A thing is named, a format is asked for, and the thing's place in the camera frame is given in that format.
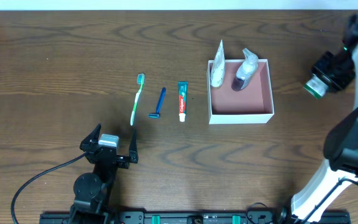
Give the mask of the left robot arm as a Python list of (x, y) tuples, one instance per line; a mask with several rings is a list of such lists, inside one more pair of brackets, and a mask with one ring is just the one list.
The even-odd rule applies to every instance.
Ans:
[(119, 137), (101, 134), (100, 130), (101, 125), (98, 124), (80, 143), (80, 149), (85, 152), (85, 157), (94, 165), (94, 169), (75, 180), (75, 199), (70, 208), (68, 224), (119, 223), (117, 212), (109, 209), (109, 198), (117, 170), (128, 169), (131, 163), (139, 161), (137, 132), (133, 132), (129, 154), (121, 156), (117, 153)]

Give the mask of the Colgate toothpaste tube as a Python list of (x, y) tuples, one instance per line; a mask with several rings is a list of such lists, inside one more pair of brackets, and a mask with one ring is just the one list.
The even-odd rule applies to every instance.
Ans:
[(186, 119), (186, 97), (188, 90), (188, 82), (178, 82), (178, 94), (179, 94), (179, 120), (185, 122)]

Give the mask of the clear bottle blue liquid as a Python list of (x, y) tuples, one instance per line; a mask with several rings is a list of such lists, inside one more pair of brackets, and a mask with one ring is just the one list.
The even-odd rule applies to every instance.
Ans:
[(259, 58), (256, 56), (256, 54), (247, 48), (244, 48), (242, 52), (244, 54), (245, 60), (238, 68), (236, 76), (233, 79), (231, 87), (234, 91), (241, 91), (247, 87), (259, 66)]

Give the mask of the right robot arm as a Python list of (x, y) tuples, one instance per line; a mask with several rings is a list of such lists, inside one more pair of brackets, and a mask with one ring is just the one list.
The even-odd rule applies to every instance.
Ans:
[(311, 68), (304, 88), (315, 98), (355, 83), (352, 112), (327, 135), (323, 162), (307, 185), (283, 207), (277, 223), (350, 223), (346, 213), (327, 207), (351, 184), (358, 186), (358, 14), (352, 15), (336, 55), (326, 52)]

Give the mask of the white floral lotion tube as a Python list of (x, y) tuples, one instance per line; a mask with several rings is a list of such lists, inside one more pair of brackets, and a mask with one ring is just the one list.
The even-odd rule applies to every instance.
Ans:
[(219, 88), (223, 84), (224, 76), (225, 76), (225, 57), (224, 57), (223, 40), (221, 40), (210, 72), (210, 85), (213, 88)]

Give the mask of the green white soap packet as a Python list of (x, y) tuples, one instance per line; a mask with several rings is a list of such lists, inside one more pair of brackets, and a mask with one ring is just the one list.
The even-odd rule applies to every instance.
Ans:
[(304, 84), (303, 88), (315, 98), (320, 99), (326, 94), (329, 87), (320, 78), (313, 75), (312, 78)]

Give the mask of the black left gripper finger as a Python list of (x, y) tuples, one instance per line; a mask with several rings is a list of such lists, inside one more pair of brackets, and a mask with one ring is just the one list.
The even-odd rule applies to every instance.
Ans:
[(132, 135), (131, 143), (129, 146), (129, 157), (131, 159), (138, 159), (137, 152), (137, 131), (135, 130)]
[(98, 143), (100, 130), (101, 130), (101, 124), (99, 123), (87, 137), (88, 138), (87, 141), (90, 144), (97, 144)]

